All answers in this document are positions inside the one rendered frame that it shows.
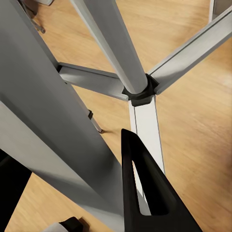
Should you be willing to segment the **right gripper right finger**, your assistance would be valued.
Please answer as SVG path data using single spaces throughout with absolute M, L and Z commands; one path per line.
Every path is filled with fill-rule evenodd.
M 122 129 L 125 232 L 203 232 L 140 137 Z M 133 164 L 151 216 L 140 213 Z

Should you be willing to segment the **camera tripod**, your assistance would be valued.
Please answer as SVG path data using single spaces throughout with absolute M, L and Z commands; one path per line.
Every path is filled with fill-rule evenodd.
M 129 102 L 131 131 L 165 175 L 156 95 L 232 37 L 232 6 L 145 73 L 115 0 L 70 1 L 116 73 L 58 62 L 18 0 L 0 0 L 0 148 L 125 232 L 122 165 L 72 85 Z

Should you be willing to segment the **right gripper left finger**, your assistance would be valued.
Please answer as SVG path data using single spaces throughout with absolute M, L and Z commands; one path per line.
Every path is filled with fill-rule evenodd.
M 32 171 L 0 148 L 0 232 L 4 232 Z

